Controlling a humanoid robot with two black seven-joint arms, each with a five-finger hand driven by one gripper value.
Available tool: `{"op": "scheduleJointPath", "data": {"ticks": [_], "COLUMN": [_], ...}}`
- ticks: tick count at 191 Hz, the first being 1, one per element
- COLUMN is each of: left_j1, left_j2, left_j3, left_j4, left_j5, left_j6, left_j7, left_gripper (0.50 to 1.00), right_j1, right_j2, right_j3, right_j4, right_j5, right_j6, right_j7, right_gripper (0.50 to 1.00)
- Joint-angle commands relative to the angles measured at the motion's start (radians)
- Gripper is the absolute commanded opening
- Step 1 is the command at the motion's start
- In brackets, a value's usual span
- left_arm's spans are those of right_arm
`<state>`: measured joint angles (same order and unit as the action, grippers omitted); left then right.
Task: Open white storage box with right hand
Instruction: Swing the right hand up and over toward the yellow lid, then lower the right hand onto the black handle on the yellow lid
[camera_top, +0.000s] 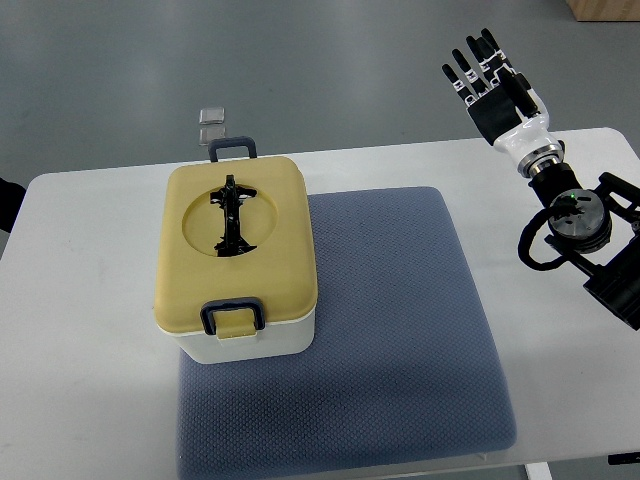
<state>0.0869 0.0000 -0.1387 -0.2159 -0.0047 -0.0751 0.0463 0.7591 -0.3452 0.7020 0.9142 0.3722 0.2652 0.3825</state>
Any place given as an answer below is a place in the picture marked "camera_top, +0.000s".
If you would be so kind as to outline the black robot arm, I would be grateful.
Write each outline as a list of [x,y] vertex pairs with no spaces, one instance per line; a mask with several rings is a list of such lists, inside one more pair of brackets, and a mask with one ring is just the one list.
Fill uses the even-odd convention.
[[[639,188],[604,172],[599,184],[584,189],[565,163],[542,169],[529,186],[543,209],[524,227],[517,246],[520,261],[532,270],[544,272],[570,263],[588,280],[583,288],[626,325],[639,329]],[[608,263],[601,265],[586,256],[604,248],[611,240],[613,218],[632,229],[629,243]],[[545,242],[558,257],[547,262],[530,253],[538,231],[548,226]]]

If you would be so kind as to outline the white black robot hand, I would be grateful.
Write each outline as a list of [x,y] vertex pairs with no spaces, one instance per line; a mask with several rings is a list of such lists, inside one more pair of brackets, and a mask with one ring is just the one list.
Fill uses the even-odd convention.
[[454,49],[458,68],[442,66],[481,136],[511,158],[524,178],[564,160],[563,143],[549,132],[550,115],[526,77],[517,71],[487,28],[466,38],[477,65]]

